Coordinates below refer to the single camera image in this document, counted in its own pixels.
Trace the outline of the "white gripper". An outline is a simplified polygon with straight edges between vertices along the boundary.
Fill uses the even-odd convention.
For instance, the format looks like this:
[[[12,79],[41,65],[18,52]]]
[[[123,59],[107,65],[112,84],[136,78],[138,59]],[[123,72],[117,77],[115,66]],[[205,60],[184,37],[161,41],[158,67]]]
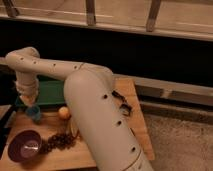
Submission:
[[[33,106],[38,96],[38,83],[34,82],[30,85],[23,85],[16,81],[15,84],[21,101],[28,107]]]

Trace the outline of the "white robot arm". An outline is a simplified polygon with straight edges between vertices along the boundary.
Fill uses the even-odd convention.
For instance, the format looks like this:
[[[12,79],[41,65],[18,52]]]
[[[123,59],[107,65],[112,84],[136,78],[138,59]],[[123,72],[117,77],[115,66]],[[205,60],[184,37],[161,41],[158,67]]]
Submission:
[[[64,82],[64,99],[100,171],[154,171],[116,106],[113,72],[83,62],[42,59],[33,47],[12,51],[5,64],[16,73],[22,101],[33,105],[39,75]]]

